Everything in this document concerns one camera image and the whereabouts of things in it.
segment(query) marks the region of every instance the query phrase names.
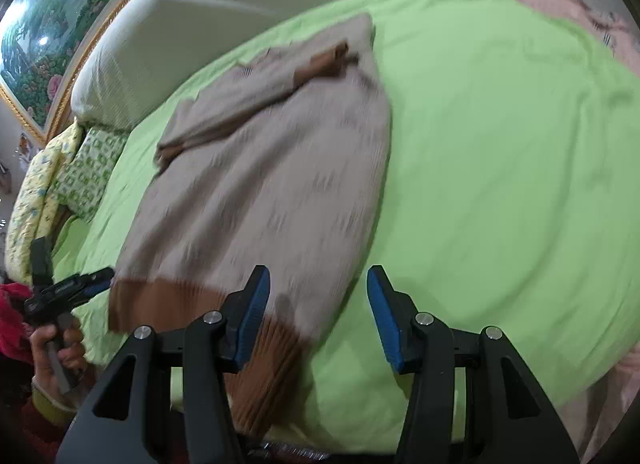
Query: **pink fabric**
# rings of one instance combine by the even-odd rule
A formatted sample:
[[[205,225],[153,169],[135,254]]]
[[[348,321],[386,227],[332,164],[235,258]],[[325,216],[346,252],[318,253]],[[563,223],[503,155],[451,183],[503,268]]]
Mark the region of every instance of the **pink fabric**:
[[[607,45],[613,56],[640,76],[640,44],[613,13],[591,9],[582,0],[518,0],[553,18],[580,25]],[[560,409],[581,462],[598,452],[640,390],[640,342],[589,390]]]
[[[20,313],[11,307],[9,298],[26,300],[29,287],[21,284],[0,285],[0,352],[11,359],[32,363],[29,348],[30,328]]]
[[[625,22],[612,12],[591,9],[582,0],[518,0],[554,18],[565,18],[602,40],[613,56],[640,76],[640,44]]]

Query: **framed painting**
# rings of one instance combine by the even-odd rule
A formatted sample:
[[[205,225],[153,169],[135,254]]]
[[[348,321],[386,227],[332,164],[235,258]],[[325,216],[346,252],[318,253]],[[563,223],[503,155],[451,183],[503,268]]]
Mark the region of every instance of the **framed painting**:
[[[0,20],[0,98],[41,146],[69,117],[78,71],[128,0],[13,0]]]

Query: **green sheet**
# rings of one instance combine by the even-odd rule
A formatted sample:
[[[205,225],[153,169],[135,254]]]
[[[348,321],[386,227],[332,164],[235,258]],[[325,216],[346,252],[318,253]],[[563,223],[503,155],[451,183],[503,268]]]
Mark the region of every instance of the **green sheet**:
[[[380,218],[271,436],[393,451],[410,380],[384,359],[366,298],[372,264],[453,328],[500,326],[555,404],[639,339],[640,82],[570,22],[515,0],[338,0],[293,18],[199,71],[133,131],[95,219],[69,224],[55,262],[59,278],[116,262],[181,98],[364,9],[393,108]],[[107,298],[77,310],[100,363],[122,341],[106,333]]]

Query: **silver screw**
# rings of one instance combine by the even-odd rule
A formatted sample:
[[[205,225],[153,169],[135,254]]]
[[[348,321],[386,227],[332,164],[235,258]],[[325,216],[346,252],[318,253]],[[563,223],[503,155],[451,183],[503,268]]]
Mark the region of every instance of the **silver screw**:
[[[431,325],[433,323],[433,316],[428,312],[419,312],[415,315],[415,322],[418,325]]]
[[[217,310],[210,310],[202,317],[202,319],[204,320],[204,323],[213,325],[214,323],[218,323],[222,320],[222,313]]]
[[[489,339],[500,339],[502,337],[502,331],[498,327],[487,327],[484,332]]]
[[[151,327],[149,325],[142,325],[133,331],[133,336],[137,339],[148,338],[151,334]]]

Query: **green patterned pillow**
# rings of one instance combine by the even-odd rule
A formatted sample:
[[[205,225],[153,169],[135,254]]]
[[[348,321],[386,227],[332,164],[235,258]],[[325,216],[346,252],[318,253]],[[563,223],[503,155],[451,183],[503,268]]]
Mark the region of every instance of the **green patterned pillow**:
[[[128,136],[90,128],[76,158],[52,185],[60,203],[85,221],[91,221]]]

